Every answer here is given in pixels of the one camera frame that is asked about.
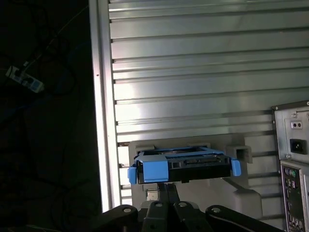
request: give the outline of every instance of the blue cable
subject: blue cable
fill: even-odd
[[[82,47],[84,47],[84,46],[86,46],[86,45],[88,45],[88,44],[90,44],[90,41],[86,41],[86,42],[84,42],[84,43],[81,43],[81,44],[77,45],[77,46],[69,53],[69,55],[68,55],[68,64],[71,63],[72,58],[74,57],[74,55],[76,54],[76,52],[77,52],[79,49],[81,49]],[[62,86],[63,82],[67,79],[68,74],[69,74],[69,71],[66,69],[66,70],[63,72],[63,74],[62,74],[62,76],[61,76],[61,78],[60,78],[60,80],[59,80],[59,82],[58,82],[58,84],[57,84],[56,92],[59,91],[59,90],[61,89],[61,86]],[[52,95],[49,95],[49,96],[45,97],[44,99],[36,100],[36,101],[33,102],[32,104],[29,104],[29,105],[22,105],[22,106],[19,106],[19,107],[17,107],[17,108],[8,109],[8,110],[7,110],[7,113],[4,113],[4,115],[7,115],[7,117],[5,117],[4,120],[5,120],[6,118],[10,117],[11,115],[13,115],[17,110],[26,109],[26,108],[31,108],[31,107],[33,107],[33,106],[35,106],[35,105],[40,105],[40,104],[42,104],[42,103],[45,103],[45,102],[48,101],[48,100],[51,100],[52,98],[53,98],[53,96],[52,96]]]

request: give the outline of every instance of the power socket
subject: power socket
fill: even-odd
[[[44,84],[30,75],[24,73],[22,76],[16,76],[15,72],[18,70],[19,68],[11,66],[6,72],[6,76],[30,89],[32,92],[39,93],[44,90]]]

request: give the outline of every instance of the cable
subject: cable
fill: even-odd
[[[36,29],[36,40],[38,43],[38,47],[32,52],[30,57],[27,60],[32,61],[26,61],[24,63],[24,66],[21,67],[17,71],[17,75],[22,76],[25,71],[36,61],[39,62],[38,66],[38,73],[40,73],[40,68],[43,62],[43,58],[48,56],[50,61],[56,61],[60,63],[65,69],[69,70],[69,74],[72,76],[73,79],[73,85],[68,91],[60,93],[58,91],[51,90],[50,88],[45,86],[46,92],[49,93],[52,96],[66,96],[73,92],[74,88],[76,87],[76,75],[74,73],[74,70],[68,66],[65,56],[69,53],[69,42],[64,37],[61,37],[59,34],[74,20],[76,17],[78,17],[85,9],[88,8],[88,5],[85,6],[82,10],[80,10],[75,16],[73,16],[58,32],[56,32],[55,29],[53,29],[49,24],[49,19],[47,15],[47,11],[34,3],[30,3],[29,0],[23,0],[23,1],[15,1],[15,0],[9,0],[9,2],[27,6],[30,10],[30,14],[32,17],[32,21],[34,22],[35,29]]]
[[[36,225],[26,225],[26,226],[30,227],[30,228],[38,229],[38,230],[43,230],[45,232],[47,232],[47,231],[61,232],[61,231],[58,231],[58,230],[48,229],[48,228],[44,228],[44,227],[40,227],[40,226],[36,226]]]
[[[85,9],[88,8],[88,5],[85,6],[81,11],[79,11],[75,16],[73,16],[57,33],[56,36],[53,37],[53,39],[50,41],[50,43],[47,45],[46,50],[50,47],[50,45],[55,41],[55,39],[57,38],[57,36],[75,19],[77,18]],[[23,72],[25,72],[29,67],[31,67],[31,65],[33,65],[36,61],[38,61],[41,57],[42,57],[43,53],[41,53],[40,55],[38,55],[38,57],[34,60],[32,60],[31,62],[26,61],[26,67],[24,68]]]
[[[1,70],[3,70],[3,71],[7,71],[10,67],[12,67],[13,66],[13,64],[14,64],[14,59],[12,58],[12,57],[10,57],[10,56],[8,56],[7,54],[5,54],[5,53],[3,53],[3,52],[0,52],[0,57],[4,57],[5,59],[7,59],[8,61],[9,61],[9,67],[6,69],[6,68],[1,68]],[[11,68],[11,70],[10,70],[10,73],[9,73],[9,76],[11,76],[11,74],[12,74],[12,71],[13,71],[13,69]],[[0,89],[2,89],[7,83],[8,83],[8,81],[9,81],[9,77],[5,77],[5,81],[2,83],[2,85],[0,86]]]
[[[48,185],[51,185],[51,186],[56,186],[57,188],[60,188],[60,189],[63,189],[63,190],[69,190],[70,189],[69,187],[67,187],[65,185],[60,185],[60,184],[58,184],[58,183],[56,183],[54,181],[51,181],[51,180],[48,180],[48,179],[45,179],[45,178],[41,178],[41,177],[35,177],[35,176],[29,175],[28,173],[25,173],[25,172],[22,172],[22,171],[17,171],[16,169],[11,168],[8,165],[3,166],[1,168],[1,171],[2,172],[6,172],[6,173],[14,172],[19,177],[27,178],[27,179],[30,179],[30,180],[33,180],[33,181],[37,181],[37,182],[40,182],[40,183],[44,183],[44,184],[48,184]]]
[[[64,196],[66,196],[67,194],[69,194],[70,192],[88,184],[91,182],[91,178],[88,178],[84,181],[81,181],[77,184],[75,184],[74,186],[72,186],[69,190],[66,190],[66,191],[63,191],[61,192],[60,194],[58,194],[54,201],[52,202],[51,204],[51,207],[50,207],[50,218],[51,218],[51,221],[52,221],[52,224],[54,225],[54,227],[58,230],[63,230],[63,231],[68,231],[68,229],[66,228],[66,226],[64,225],[64,221],[63,221],[63,213],[61,213],[61,216],[60,216],[60,225],[56,223],[56,219],[54,217],[54,207],[55,207],[55,204]]]
[[[78,46],[76,46],[72,51],[71,51],[71,53],[68,55],[68,64],[71,64],[71,60],[72,60],[72,58],[75,56],[75,54],[76,54],[76,52],[77,51],[79,51],[81,48],[83,48],[84,46],[86,46],[86,45],[89,45],[90,44],[90,41],[86,41],[86,42],[84,42],[84,43],[81,43],[81,44],[79,44]],[[61,77],[60,77],[60,81],[58,82],[58,85],[57,85],[57,87],[56,87],[56,89],[59,89],[60,87],[61,87],[61,84],[63,83],[63,81],[65,81],[65,79],[67,78],[67,74],[68,74],[68,71],[66,71],[66,72],[63,72],[63,74],[61,75]],[[78,92],[78,94],[79,94],[79,92],[80,92],[80,86],[79,86],[79,84],[78,84],[78,82],[77,82],[77,92]],[[28,104],[28,105],[21,105],[21,106],[19,106],[19,107],[17,107],[17,108],[14,108],[14,109],[11,109],[11,110],[9,110],[9,116],[8,117],[11,117],[12,115],[15,115],[15,112],[17,111],[17,110],[26,110],[26,109],[29,109],[29,108],[31,108],[31,107],[33,107],[33,106],[37,106],[37,105],[40,105],[40,104],[42,104],[42,103],[46,103],[48,100],[51,100],[52,99],[52,96],[51,95],[47,95],[47,96],[45,96],[45,98],[44,99],[38,99],[38,100],[36,100],[36,101],[34,101],[34,102],[32,102],[31,104]]]

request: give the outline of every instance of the black cable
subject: black cable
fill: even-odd
[[[4,82],[2,83],[2,85],[0,86],[0,90],[1,90],[3,87],[6,86],[6,84],[7,84],[8,81],[10,80],[9,77],[11,76],[12,71],[13,71],[14,59],[13,59],[11,56],[9,56],[9,55],[7,55],[7,54],[5,54],[5,53],[3,53],[3,52],[0,52],[0,57],[4,57],[5,59],[7,59],[7,60],[9,61],[9,66],[8,66],[8,67],[3,67],[3,68],[9,69],[9,68],[11,67],[9,76],[7,76],[7,77],[5,78],[5,81],[4,81]]]
[[[72,186],[71,188],[69,188],[68,190],[66,191],[63,191],[61,193],[59,193],[54,201],[52,202],[51,204],[51,207],[50,207],[50,218],[51,218],[51,221],[52,221],[52,224],[54,225],[54,227],[57,229],[57,230],[61,230],[61,231],[69,231],[67,226],[65,225],[65,222],[63,220],[63,212],[61,212],[61,215],[60,215],[60,225],[58,223],[56,223],[56,219],[54,217],[54,207],[55,207],[55,204],[63,197],[65,197],[67,194],[71,193],[72,191],[90,183],[92,181],[91,178],[88,178],[84,181],[81,181],[81,182],[78,182],[77,184],[75,184],[74,186]]]
[[[71,220],[70,220],[71,218],[75,218],[79,222],[81,220],[88,221],[91,217],[94,217],[100,213],[100,198],[98,201],[96,201],[94,198],[86,196],[84,194],[80,196],[76,196],[76,195],[71,196],[70,193],[71,192],[66,191],[63,194],[62,211],[60,215],[61,226],[65,229],[67,229],[66,225],[70,226],[70,228],[67,229],[68,231],[72,231],[72,229],[74,229],[73,228],[74,225],[72,225]],[[78,212],[75,213],[72,208],[72,205],[74,205],[76,208],[77,204],[82,206],[81,211],[79,213]]]
[[[67,39],[60,36],[54,28],[50,26],[48,14],[45,8],[38,5],[36,0],[34,3],[30,2],[29,0],[22,0],[22,1],[15,1],[9,0],[9,2],[17,5],[22,5],[28,7],[32,21],[35,25],[36,30],[36,40],[38,46],[34,49],[34,51],[29,56],[29,60],[31,62],[26,62],[24,66],[22,66],[17,72],[16,75],[21,75],[23,71],[28,68],[32,62],[39,62],[38,65],[38,73],[41,72],[40,68],[43,62],[58,62],[61,64],[66,70],[69,71],[70,75],[72,76],[73,84],[68,91],[65,92],[56,92],[56,87],[48,88],[46,87],[46,92],[51,94],[52,96],[66,96],[73,92],[74,88],[76,87],[76,75],[74,70],[68,65],[66,62],[66,56],[70,52],[70,43]],[[40,51],[41,55],[36,57],[36,53]]]

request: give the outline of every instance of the screw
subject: screw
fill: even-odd
[[[211,210],[214,213],[220,213],[221,212],[221,209],[219,209],[219,208],[212,208]]]
[[[187,204],[186,204],[185,202],[180,202],[178,205],[179,205],[180,207],[186,207],[186,206],[187,206]]]

